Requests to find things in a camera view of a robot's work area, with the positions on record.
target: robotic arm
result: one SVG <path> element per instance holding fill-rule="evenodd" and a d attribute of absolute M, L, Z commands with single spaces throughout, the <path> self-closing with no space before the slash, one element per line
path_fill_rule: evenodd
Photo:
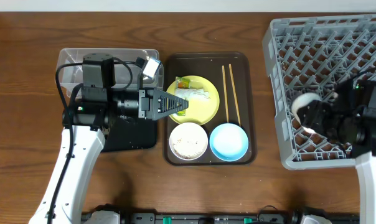
<path fill-rule="evenodd" d="M 293 101 L 292 112 L 308 133 L 352 144 L 347 157 L 355 159 L 359 177 L 360 223 L 376 223 L 376 82 L 351 78 L 335 92 L 333 104 L 305 93 Z"/>
<path fill-rule="evenodd" d="M 127 67 L 131 80 L 124 88 L 113 89 L 115 64 L 119 63 Z M 73 89 L 67 106 L 58 74 L 60 69 L 76 65 L 82 66 L 83 83 Z M 109 54 L 89 54 L 84 56 L 83 63 L 62 65 L 57 69 L 55 81 L 65 108 L 65 128 L 49 185 L 29 223 L 81 222 L 92 170 L 106 141 L 103 132 L 110 132 L 117 119 L 155 121 L 188 108 L 186 100 L 158 89 L 140 88 L 143 76 L 152 78 L 161 66 L 160 61 L 138 58 L 135 65 L 141 67 L 137 90 L 127 89 L 133 75 L 126 62 Z M 75 100 L 80 89 L 82 99 Z M 93 214 L 93 219 L 95 223 L 120 223 L 120 216 L 115 212 L 101 211 L 97 216 Z"/>

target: white wall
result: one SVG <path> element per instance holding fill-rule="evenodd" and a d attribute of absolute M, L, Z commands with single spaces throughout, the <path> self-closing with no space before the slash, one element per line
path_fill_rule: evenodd
<path fill-rule="evenodd" d="M 376 0 L 0 0 L 1 11 L 376 12 Z"/>

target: wooden table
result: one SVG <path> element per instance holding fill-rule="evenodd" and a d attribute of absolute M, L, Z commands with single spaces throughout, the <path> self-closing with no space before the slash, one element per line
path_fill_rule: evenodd
<path fill-rule="evenodd" d="M 65 47 L 239 51 L 250 62 L 257 159 L 249 166 L 173 167 L 154 149 L 101 154 L 84 211 L 113 203 L 159 212 L 255 213 L 265 205 L 359 211 L 351 169 L 283 168 L 275 106 L 261 40 L 275 13 L 0 13 L 0 223 L 26 223 L 47 188 L 59 153 L 62 104 L 54 82 Z"/>

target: black tray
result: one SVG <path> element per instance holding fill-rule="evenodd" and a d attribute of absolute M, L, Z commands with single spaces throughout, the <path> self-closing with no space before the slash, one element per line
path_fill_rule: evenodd
<path fill-rule="evenodd" d="M 164 150 L 165 160 L 174 166 L 214 166 L 214 165 L 244 165 L 255 160 L 257 149 L 255 129 L 253 121 L 253 104 L 251 99 L 251 83 L 249 63 L 245 55 L 239 52 L 213 52 L 213 53 L 191 53 L 174 54 L 166 62 L 166 75 L 164 87 L 167 89 L 178 77 L 186 75 L 198 75 L 208 79 L 216 87 L 220 95 L 220 107 L 217 114 L 208 123 L 202 125 L 207 136 L 210 137 L 213 129 L 218 125 L 227 122 L 225 114 L 225 101 L 222 78 L 222 65 L 225 67 L 225 82 L 227 86 L 228 112 L 230 123 L 238 124 L 237 112 L 231 77 L 228 65 L 232 65 L 233 79 L 238 99 L 241 127 L 249 138 L 249 148 L 246 154 L 235 162 L 225 162 L 217 158 L 210 146 L 207 146 L 205 153 L 193 161 L 184 161 L 176 157 L 169 147 L 169 136 L 171 131 L 178 125 L 170 117 L 165 119 L 164 128 Z"/>

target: white bowl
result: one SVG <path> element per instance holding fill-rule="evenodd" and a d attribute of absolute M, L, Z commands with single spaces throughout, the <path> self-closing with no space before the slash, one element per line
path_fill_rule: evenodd
<path fill-rule="evenodd" d="M 208 142 L 205 130 L 195 123 L 178 125 L 169 138 L 169 146 L 173 154 L 185 161 L 191 161 L 203 155 Z"/>

